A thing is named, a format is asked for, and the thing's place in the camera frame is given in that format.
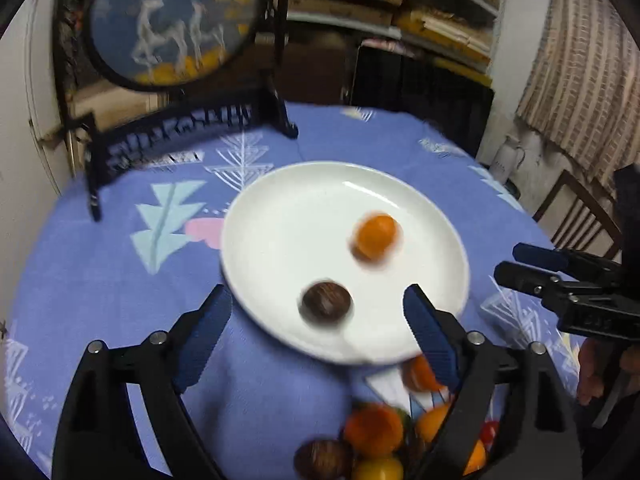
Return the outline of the right hand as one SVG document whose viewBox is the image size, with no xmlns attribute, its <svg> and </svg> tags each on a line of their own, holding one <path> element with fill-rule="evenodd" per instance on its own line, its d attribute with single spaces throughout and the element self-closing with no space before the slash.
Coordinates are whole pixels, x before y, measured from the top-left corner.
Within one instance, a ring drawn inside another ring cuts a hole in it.
<svg viewBox="0 0 640 480">
<path fill-rule="evenodd" d="M 586 406 L 592 399 L 600 398 L 604 393 L 603 373 L 612 352 L 611 346 L 603 341 L 587 338 L 580 347 L 578 361 L 580 366 L 577 386 L 577 401 Z M 640 352 L 639 347 L 627 349 L 620 358 L 620 369 L 630 375 L 624 396 L 639 391 Z"/>
</svg>

